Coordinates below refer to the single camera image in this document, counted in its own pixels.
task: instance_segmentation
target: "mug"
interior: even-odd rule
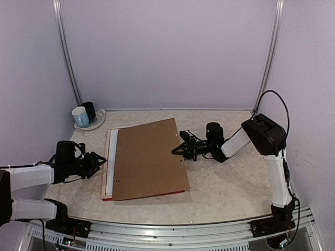
[[[72,116],[79,127],[88,127],[88,116],[83,106],[78,106],[72,110]]]
[[[96,116],[93,102],[90,102],[90,101],[85,102],[85,103],[82,103],[81,106],[85,107],[86,113],[87,113],[87,116],[88,116],[88,120],[90,122],[92,122],[92,120],[94,120],[94,118]]]

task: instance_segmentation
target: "black mug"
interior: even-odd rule
[[[81,106],[85,107],[87,116],[88,116],[88,120],[91,122],[92,120],[94,120],[95,118],[95,109],[94,109],[94,104],[93,102],[85,102],[82,103]]]

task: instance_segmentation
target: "black bracket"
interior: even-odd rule
[[[292,216],[294,208],[295,200],[292,200],[283,208],[271,205],[271,217],[250,222],[252,236],[260,237],[295,228],[295,222]]]
[[[46,223],[46,228],[55,232],[87,238],[91,229],[91,222],[70,218],[65,204],[51,199],[46,199],[57,206],[56,218]]]
[[[250,225],[254,238],[284,232],[289,230],[289,228],[295,228],[293,217],[288,218],[280,225],[275,222],[273,217],[252,221]]]
[[[12,196],[10,193],[10,172],[0,169],[0,226],[10,222],[13,208]]]

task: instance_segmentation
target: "metal pole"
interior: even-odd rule
[[[81,99],[77,81],[75,79],[75,75],[74,75],[74,71],[73,71],[73,67],[71,63],[71,58],[69,54],[69,48],[66,42],[66,34],[65,34],[64,22],[63,22],[63,16],[62,16],[61,2],[60,0],[52,0],[52,1],[53,1],[54,15],[56,19],[57,28],[58,28],[58,35],[61,41],[61,48],[63,51],[66,68],[69,73],[73,95],[74,95],[77,105],[81,105],[82,99]]]
[[[272,36],[271,36],[271,42],[270,42],[270,47],[269,47],[269,52],[267,54],[267,59],[266,59],[266,64],[265,64],[265,69],[262,77],[262,83],[260,90],[258,92],[258,96],[255,102],[255,106],[253,108],[253,112],[257,113],[258,108],[257,103],[258,100],[260,99],[261,95],[263,92],[265,92],[267,83],[269,81],[270,73],[271,73],[271,68],[272,68],[272,63],[274,60],[274,55],[277,47],[277,42],[279,38],[279,31],[282,23],[282,16],[283,16],[283,9],[284,9],[284,0],[277,0],[277,6],[276,6],[276,13],[275,13],[275,19],[274,19],[274,24],[273,24],[273,29],[272,29]]]

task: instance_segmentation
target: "brown cardboard backing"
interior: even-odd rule
[[[189,190],[184,159],[171,154],[179,144],[174,118],[120,129],[113,200]]]

